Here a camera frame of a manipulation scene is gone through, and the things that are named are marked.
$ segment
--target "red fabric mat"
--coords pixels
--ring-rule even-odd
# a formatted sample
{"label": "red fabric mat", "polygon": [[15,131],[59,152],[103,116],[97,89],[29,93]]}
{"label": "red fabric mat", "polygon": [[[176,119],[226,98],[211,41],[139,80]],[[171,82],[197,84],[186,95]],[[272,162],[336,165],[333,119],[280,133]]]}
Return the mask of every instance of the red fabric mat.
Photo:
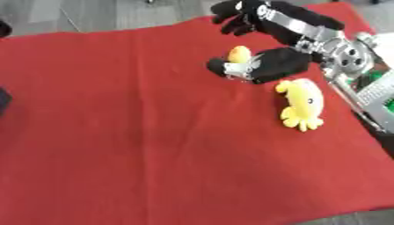
{"label": "red fabric mat", "polygon": [[[311,7],[368,27],[347,4]],[[0,43],[0,224],[283,224],[394,206],[394,164],[313,66],[325,124],[278,119],[276,82],[205,69],[235,45],[209,18],[112,33]]]}

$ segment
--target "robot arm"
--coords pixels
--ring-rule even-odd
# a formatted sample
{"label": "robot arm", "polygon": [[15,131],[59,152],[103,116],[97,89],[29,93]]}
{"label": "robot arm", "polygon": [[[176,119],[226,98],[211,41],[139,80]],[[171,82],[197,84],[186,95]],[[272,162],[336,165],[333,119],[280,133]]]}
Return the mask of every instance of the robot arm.
{"label": "robot arm", "polygon": [[316,50],[321,40],[342,34],[343,24],[286,2],[259,0],[226,1],[212,7],[214,23],[222,23],[222,33],[244,35],[252,31],[266,33],[289,47],[258,53],[248,63],[230,63],[215,58],[208,68],[219,76],[239,77],[253,83],[265,83],[308,69],[310,62],[321,62]]}
{"label": "robot arm", "polygon": [[215,58],[208,63],[211,71],[264,83],[305,71],[316,62],[364,123],[377,132],[394,133],[394,69],[375,52],[374,36],[358,33],[350,40],[339,21],[286,2],[230,0],[211,10],[214,23],[229,20],[223,34],[256,31],[288,46],[260,52],[247,63]]}

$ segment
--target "table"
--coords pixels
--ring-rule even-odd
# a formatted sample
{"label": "table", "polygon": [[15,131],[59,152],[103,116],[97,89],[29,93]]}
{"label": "table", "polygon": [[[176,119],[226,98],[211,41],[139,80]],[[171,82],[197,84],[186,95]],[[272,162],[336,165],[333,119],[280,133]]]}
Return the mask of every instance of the table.
{"label": "table", "polygon": [[[348,4],[312,5],[368,28]],[[0,43],[0,223],[289,224],[394,206],[394,164],[325,83],[325,124],[302,134],[278,119],[276,83],[212,75],[235,45],[209,18],[108,33]]]}

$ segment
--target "black robotic finger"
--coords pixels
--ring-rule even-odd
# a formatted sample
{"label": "black robotic finger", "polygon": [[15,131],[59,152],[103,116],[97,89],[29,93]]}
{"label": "black robotic finger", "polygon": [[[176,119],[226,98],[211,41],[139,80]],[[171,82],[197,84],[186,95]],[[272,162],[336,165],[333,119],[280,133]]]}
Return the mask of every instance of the black robotic finger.
{"label": "black robotic finger", "polygon": [[300,53],[290,47],[260,52],[259,66],[251,72],[254,83],[266,83],[308,69],[310,54]]}
{"label": "black robotic finger", "polygon": [[222,33],[223,34],[232,33],[238,28],[243,27],[245,25],[247,24],[244,22],[242,15],[239,15],[222,27]]}
{"label": "black robotic finger", "polygon": [[224,73],[224,63],[226,62],[227,61],[221,58],[213,58],[208,61],[207,68],[214,74],[225,77],[226,74]]}
{"label": "black robotic finger", "polygon": [[238,2],[239,1],[231,0],[214,4],[211,7],[211,11],[215,14],[214,18],[212,19],[214,24],[221,24],[224,20],[238,15],[240,13],[236,9],[236,4]]}
{"label": "black robotic finger", "polygon": [[253,25],[244,25],[242,27],[239,27],[235,32],[234,35],[236,36],[242,36],[247,33],[251,33],[254,31]]}

